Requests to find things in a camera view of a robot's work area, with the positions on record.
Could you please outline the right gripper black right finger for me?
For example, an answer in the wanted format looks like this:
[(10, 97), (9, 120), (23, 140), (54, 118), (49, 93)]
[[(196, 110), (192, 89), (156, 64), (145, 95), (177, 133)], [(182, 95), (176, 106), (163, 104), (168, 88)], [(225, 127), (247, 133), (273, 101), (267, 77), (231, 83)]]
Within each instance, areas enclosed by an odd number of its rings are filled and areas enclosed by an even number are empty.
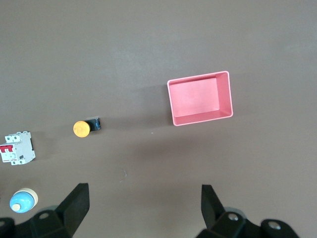
[(259, 238), (260, 227), (237, 212), (227, 212), (211, 185), (202, 185), (201, 212), (206, 229), (202, 238)]

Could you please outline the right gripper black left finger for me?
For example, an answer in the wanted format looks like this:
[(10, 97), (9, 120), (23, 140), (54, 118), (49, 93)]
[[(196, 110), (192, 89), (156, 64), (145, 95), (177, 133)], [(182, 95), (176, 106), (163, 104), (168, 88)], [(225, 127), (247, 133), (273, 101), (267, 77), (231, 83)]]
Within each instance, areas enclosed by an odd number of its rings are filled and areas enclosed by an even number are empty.
[(30, 220), (34, 238), (71, 238), (89, 211), (89, 185), (78, 184), (54, 209), (44, 210)]

